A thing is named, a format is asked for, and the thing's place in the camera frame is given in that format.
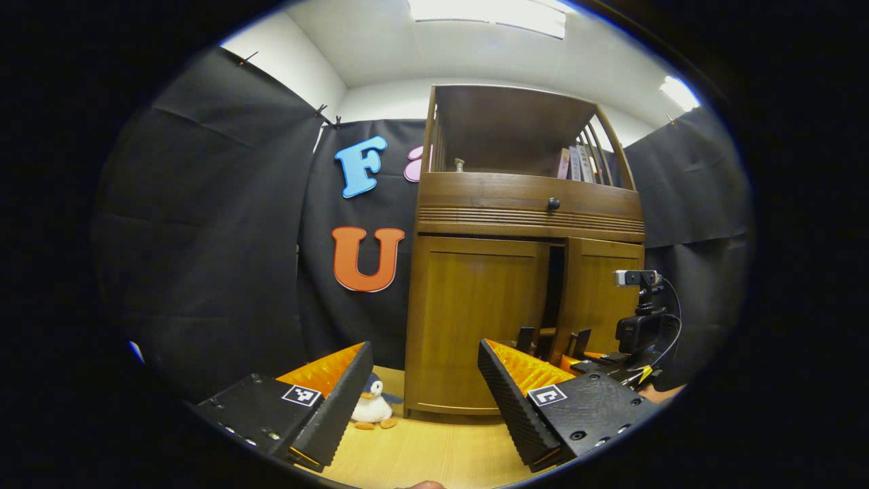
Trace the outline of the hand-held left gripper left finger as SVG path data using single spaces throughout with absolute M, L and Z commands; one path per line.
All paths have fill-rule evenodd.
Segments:
M 361 342 L 278 378 L 249 374 L 199 403 L 198 415 L 264 456 L 323 471 L 372 369 L 372 345 Z

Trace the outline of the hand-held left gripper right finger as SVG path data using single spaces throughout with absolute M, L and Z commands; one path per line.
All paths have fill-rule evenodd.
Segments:
M 484 338 L 477 364 L 519 457 L 534 473 L 592 458 L 663 409 L 598 359 L 562 369 Z

